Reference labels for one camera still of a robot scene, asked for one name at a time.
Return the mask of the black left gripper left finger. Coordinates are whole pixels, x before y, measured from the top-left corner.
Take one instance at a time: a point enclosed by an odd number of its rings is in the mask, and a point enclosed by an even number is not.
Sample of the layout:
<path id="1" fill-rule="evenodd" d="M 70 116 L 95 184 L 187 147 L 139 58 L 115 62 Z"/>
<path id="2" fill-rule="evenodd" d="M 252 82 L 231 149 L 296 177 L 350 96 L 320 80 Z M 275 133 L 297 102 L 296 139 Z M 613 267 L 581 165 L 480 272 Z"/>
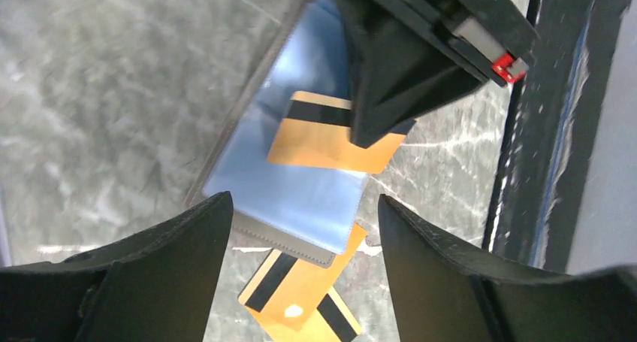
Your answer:
<path id="1" fill-rule="evenodd" d="M 234 207 L 220 192 L 62 262 L 1 270 L 3 341 L 200 341 Z"/>

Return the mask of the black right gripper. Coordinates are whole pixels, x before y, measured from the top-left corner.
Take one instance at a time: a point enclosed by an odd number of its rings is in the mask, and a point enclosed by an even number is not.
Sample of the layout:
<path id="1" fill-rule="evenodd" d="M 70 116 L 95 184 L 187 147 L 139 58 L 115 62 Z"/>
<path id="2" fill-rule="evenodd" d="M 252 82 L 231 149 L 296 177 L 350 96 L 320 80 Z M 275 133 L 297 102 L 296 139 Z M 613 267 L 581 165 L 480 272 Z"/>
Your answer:
<path id="1" fill-rule="evenodd" d="M 350 140 L 390 132 L 470 95 L 522 79 L 538 34 L 512 0 L 336 0 L 352 101 Z"/>

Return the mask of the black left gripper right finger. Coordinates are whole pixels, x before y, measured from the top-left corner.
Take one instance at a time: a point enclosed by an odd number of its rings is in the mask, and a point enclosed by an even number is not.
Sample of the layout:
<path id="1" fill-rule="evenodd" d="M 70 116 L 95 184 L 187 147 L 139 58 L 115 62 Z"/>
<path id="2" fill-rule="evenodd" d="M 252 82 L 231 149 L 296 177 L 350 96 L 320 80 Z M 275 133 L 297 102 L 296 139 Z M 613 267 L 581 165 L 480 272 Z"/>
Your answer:
<path id="1" fill-rule="evenodd" d="M 379 235 L 402 341 L 634 341 L 633 265 L 568 275 L 497 256 L 389 195 Z"/>

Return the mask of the gold card black stripe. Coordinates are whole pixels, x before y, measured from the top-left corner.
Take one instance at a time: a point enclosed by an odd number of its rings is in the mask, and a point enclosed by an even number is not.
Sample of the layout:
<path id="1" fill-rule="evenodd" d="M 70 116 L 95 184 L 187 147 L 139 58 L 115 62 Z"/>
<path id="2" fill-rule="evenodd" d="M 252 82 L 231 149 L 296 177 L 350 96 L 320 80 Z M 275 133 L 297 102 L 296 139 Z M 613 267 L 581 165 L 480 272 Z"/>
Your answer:
<path id="1" fill-rule="evenodd" d="M 349 100 L 297 91 L 270 147 L 268 162 L 379 174 L 411 128 L 410 120 L 368 148 L 352 144 Z"/>

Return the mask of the grey card holder blue lining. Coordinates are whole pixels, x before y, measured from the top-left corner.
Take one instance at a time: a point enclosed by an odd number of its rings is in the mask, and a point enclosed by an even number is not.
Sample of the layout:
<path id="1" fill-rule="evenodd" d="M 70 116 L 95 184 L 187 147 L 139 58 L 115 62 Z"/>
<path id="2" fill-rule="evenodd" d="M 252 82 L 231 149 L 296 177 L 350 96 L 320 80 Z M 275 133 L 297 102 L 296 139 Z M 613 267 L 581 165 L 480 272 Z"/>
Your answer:
<path id="1" fill-rule="evenodd" d="M 301 0 L 255 69 L 203 171 L 192 206 L 231 193 L 235 229 L 320 267 L 345 252 L 371 174 L 413 127 L 371 147 L 349 140 L 347 51 L 334 0 Z"/>

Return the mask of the gold card under finger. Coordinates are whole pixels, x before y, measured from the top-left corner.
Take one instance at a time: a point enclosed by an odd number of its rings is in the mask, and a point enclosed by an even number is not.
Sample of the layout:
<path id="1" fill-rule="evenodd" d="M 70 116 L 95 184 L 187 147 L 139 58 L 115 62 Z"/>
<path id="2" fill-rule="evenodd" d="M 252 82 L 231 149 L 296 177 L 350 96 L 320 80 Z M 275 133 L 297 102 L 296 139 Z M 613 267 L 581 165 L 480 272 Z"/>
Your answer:
<path id="1" fill-rule="evenodd" d="M 334 287 L 323 297 L 318 307 L 299 331 L 275 322 L 263 313 L 247 308 L 272 341 L 333 341 L 350 342 L 362 333 L 362 327 Z"/>

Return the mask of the gold card under holder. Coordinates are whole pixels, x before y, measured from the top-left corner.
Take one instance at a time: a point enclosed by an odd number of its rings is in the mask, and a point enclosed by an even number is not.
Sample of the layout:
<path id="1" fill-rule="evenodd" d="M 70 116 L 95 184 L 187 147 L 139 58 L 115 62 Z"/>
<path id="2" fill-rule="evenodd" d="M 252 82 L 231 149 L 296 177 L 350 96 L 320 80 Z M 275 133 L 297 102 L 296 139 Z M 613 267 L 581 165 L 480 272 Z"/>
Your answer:
<path id="1" fill-rule="evenodd" d="M 250 311 L 295 331 L 310 319 L 310 312 L 337 281 L 367 232 L 354 224 L 342 254 L 323 268 L 273 249 L 239 294 Z"/>

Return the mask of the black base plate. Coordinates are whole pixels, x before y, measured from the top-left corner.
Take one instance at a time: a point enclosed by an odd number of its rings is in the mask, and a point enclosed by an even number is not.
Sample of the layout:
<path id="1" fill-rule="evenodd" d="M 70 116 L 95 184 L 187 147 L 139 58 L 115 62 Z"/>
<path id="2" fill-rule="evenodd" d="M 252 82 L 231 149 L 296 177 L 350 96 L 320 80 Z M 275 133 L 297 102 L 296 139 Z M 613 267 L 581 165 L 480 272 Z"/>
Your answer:
<path id="1" fill-rule="evenodd" d="M 482 246 L 564 272 L 632 0 L 530 0 L 535 59 L 507 109 Z"/>

